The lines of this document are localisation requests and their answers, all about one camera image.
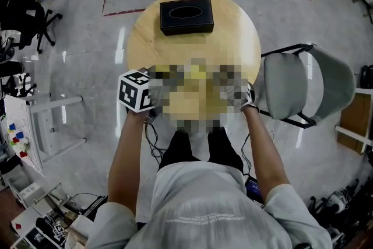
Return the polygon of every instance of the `white cube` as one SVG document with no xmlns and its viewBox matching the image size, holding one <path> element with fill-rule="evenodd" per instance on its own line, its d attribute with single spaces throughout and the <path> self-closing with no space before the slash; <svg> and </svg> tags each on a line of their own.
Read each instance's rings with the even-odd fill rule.
<svg viewBox="0 0 373 249">
<path fill-rule="evenodd" d="M 134 112 L 154 108 L 149 94 L 150 77 L 137 70 L 119 76 L 117 99 Z"/>
</svg>

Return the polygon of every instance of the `black tissue box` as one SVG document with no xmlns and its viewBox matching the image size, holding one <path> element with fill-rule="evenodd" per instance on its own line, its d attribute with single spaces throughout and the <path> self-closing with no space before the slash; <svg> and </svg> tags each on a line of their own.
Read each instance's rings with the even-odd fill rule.
<svg viewBox="0 0 373 249">
<path fill-rule="evenodd" d="M 211 0 L 162 2 L 161 30 L 165 36 L 187 33 L 210 33 L 214 29 Z"/>
</svg>

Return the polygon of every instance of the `gray floor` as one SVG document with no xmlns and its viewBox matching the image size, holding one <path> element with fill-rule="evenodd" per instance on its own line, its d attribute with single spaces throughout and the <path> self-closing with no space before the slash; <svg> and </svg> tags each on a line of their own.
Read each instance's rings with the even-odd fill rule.
<svg viewBox="0 0 373 249">
<path fill-rule="evenodd" d="M 45 8 L 63 14 L 51 29 L 57 42 L 51 47 L 43 41 L 44 52 L 36 53 L 36 41 L 17 52 L 38 85 L 40 92 L 51 92 L 53 99 L 82 95 L 84 102 L 54 111 L 54 122 L 61 143 L 79 136 L 88 140 L 81 148 L 62 156 L 45 168 L 45 178 L 35 177 L 45 188 L 61 182 L 64 190 L 105 194 L 107 174 L 115 153 L 125 110 L 115 101 L 118 76 L 126 71 L 125 45 L 140 13 L 115 16 L 106 14 L 143 9 L 155 0 L 43 0 Z M 316 43 L 350 64 L 358 73 L 373 59 L 373 25 L 363 18 L 365 10 L 351 0 L 234 0 L 252 19 L 259 33 L 262 52 L 296 43 Z M 305 57 L 308 69 L 308 109 L 321 98 L 322 79 L 317 64 Z M 256 86 L 262 87 L 259 77 Z M 366 159 L 336 143 L 334 126 L 340 114 L 329 117 L 317 127 L 302 130 L 263 117 L 269 131 L 276 134 L 275 144 L 283 158 L 290 181 L 307 200 L 366 177 Z M 154 122 L 160 135 L 159 146 L 167 146 L 174 130 L 158 118 Z M 240 151 L 248 133 L 243 116 L 228 124 L 228 136 Z M 157 162 L 143 140 L 141 184 L 137 219 L 147 221 Z M 193 152 L 208 159 L 206 135 L 192 137 Z M 249 142 L 245 146 L 251 157 Z M 90 195 L 77 199 L 88 204 Z"/>
</svg>

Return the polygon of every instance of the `forearm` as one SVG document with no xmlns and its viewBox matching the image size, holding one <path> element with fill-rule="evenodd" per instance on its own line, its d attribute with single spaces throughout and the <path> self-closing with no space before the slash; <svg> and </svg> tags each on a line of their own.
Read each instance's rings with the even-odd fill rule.
<svg viewBox="0 0 373 249">
<path fill-rule="evenodd" d="M 252 157 L 256 179 L 263 200 L 270 190 L 280 184 L 289 184 L 281 157 L 255 108 L 243 109 L 250 132 Z"/>
<path fill-rule="evenodd" d="M 130 112 L 122 129 L 108 182 L 108 201 L 125 205 L 133 214 L 136 213 L 140 183 L 142 129 L 143 118 Z"/>
</svg>

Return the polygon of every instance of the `gray t-shirt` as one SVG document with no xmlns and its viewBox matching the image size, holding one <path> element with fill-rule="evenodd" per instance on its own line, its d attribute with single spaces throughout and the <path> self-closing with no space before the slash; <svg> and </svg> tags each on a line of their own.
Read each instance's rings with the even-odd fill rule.
<svg viewBox="0 0 373 249">
<path fill-rule="evenodd" d="M 87 249 L 271 248 L 308 243 L 332 249 L 327 231 L 291 185 L 275 187 L 261 209 L 246 196 L 242 173 L 209 162 L 181 162 L 157 173 L 150 221 L 137 230 L 133 213 L 101 206 Z"/>
</svg>

